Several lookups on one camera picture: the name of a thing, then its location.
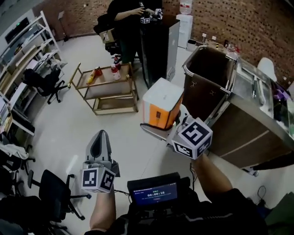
person's hand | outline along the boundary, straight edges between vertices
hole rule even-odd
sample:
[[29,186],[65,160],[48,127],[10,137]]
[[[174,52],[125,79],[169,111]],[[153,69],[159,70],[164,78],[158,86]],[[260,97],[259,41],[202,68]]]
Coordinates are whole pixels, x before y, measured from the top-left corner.
[[142,15],[144,13],[144,7],[139,7],[130,11],[131,15]]
[[150,15],[154,15],[154,13],[155,13],[154,11],[152,11],[152,10],[151,10],[151,9],[149,9],[149,8],[148,8],[148,9],[146,9],[145,11],[147,11],[148,13],[150,13]]

white chair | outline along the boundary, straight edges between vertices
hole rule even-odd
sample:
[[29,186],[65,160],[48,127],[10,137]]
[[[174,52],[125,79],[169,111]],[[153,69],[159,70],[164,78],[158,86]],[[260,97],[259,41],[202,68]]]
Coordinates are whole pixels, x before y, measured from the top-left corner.
[[277,81],[274,63],[269,58],[263,57],[258,63],[257,68],[267,75],[271,80],[275,82]]

white marker cube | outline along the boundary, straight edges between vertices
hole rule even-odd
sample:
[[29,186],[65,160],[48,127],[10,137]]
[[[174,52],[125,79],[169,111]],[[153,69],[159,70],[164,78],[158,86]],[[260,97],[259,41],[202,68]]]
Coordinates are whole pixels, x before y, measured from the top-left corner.
[[90,192],[109,193],[114,182],[115,173],[106,167],[83,169],[82,189]]
[[211,141],[212,130],[200,118],[196,118],[172,140],[176,152],[192,159],[204,153]]

digital timer display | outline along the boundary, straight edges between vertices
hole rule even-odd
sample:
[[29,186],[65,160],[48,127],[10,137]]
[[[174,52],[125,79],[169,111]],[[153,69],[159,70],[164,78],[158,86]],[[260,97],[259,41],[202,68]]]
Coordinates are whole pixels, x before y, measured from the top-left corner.
[[177,198],[176,183],[153,187],[149,189],[135,190],[134,197],[137,205],[149,205]]

orange and white box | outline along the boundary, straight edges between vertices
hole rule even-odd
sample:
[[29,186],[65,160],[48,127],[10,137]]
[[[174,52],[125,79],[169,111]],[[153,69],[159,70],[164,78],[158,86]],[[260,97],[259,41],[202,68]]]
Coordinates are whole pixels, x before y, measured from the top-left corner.
[[160,78],[143,96],[143,122],[169,129],[179,111],[184,89]]

